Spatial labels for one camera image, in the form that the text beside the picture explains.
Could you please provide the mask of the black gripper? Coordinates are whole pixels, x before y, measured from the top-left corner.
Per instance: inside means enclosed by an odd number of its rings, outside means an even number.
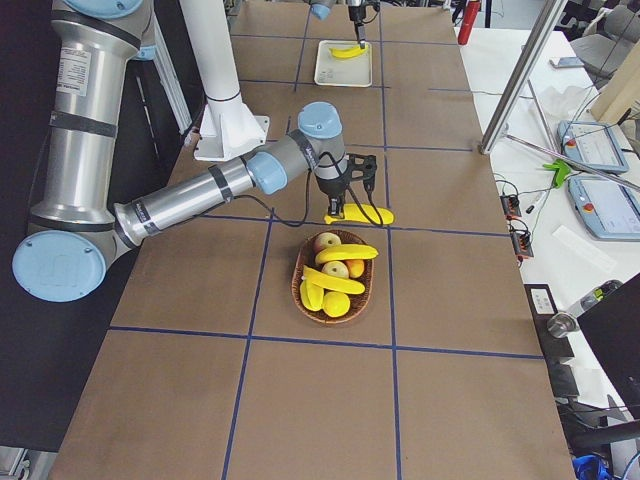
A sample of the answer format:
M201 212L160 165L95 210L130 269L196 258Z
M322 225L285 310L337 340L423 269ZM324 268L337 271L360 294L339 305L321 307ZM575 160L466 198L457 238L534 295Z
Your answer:
M316 182L321 192L329 199L327 215L331 218L345 217L345 192L350 186L351 174L343 173L335 178L325 179L316 176Z
M365 34L365 1L364 0L347 0L348 14L351 22L354 23L354 31L356 34L357 44L361 49L366 46Z

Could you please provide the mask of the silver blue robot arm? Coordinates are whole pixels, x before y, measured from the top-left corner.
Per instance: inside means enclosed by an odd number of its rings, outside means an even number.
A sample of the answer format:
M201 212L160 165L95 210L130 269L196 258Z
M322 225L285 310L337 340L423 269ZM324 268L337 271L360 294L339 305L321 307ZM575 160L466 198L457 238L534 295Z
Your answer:
M153 3L53 3L62 45L44 195L30 208L27 235L12 258L16 282L32 296L83 298L146 238L251 188L271 194L306 172L330 198L343 188L347 163L336 108L306 105L297 128L268 144L268 119L255 116L241 96L223 4L184 1L180 12L204 89L200 146L209 166L169 186L174 154L152 160L149 134L141 146L118 141L127 65L163 51Z
M311 13L319 20L326 19L331 13L332 8L336 4L334 0L309 0L307 4ZM352 22L356 42L358 47L363 50L366 47L365 20L367 6L363 0L346 0L345 4L348 9L349 20Z

